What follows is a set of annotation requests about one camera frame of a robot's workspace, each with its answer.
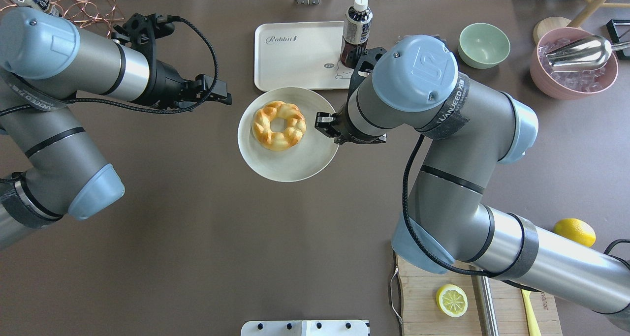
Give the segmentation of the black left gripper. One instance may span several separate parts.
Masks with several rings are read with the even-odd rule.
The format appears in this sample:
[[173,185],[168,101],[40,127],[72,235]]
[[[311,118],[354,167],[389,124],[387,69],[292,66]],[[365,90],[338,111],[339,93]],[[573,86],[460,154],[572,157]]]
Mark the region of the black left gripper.
[[185,80],[171,65],[156,61],[155,83],[142,94],[142,105],[153,109],[183,109],[200,100],[232,104],[227,84],[209,75],[199,74],[195,80]]

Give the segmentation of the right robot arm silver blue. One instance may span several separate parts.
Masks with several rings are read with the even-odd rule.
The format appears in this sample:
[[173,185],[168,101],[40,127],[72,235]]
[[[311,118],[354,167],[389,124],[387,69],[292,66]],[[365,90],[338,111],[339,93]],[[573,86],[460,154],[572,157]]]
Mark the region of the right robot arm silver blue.
[[315,127],[335,143],[384,143],[409,125],[431,140],[412,191],[403,177],[396,253],[432,273],[453,271],[542,291],[629,329],[629,263],[481,203],[495,167],[524,156],[537,137],[534,111],[471,80],[439,38],[413,35],[391,51],[358,47],[348,100]]

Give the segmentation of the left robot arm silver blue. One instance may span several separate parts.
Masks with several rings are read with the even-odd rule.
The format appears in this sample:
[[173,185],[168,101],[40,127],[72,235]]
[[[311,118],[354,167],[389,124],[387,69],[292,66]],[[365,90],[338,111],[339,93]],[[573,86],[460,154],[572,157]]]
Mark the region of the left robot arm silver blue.
[[13,8],[1,19],[1,132],[32,167],[1,179],[1,247],[69,214],[86,219],[121,198],[123,183],[69,110],[92,102],[152,114],[191,111],[205,101],[230,105],[225,82],[185,80],[156,58],[172,15],[132,15],[110,38],[60,16]]

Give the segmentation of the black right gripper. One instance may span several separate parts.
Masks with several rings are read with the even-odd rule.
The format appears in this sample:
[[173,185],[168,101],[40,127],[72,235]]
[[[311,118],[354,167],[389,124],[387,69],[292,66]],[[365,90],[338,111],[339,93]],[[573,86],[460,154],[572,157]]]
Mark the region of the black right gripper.
[[358,129],[359,120],[364,120],[364,116],[357,101],[348,100],[336,113],[317,112],[315,128],[326,137],[334,137],[334,142],[338,145],[344,143],[373,145],[386,142],[386,133],[377,137]]

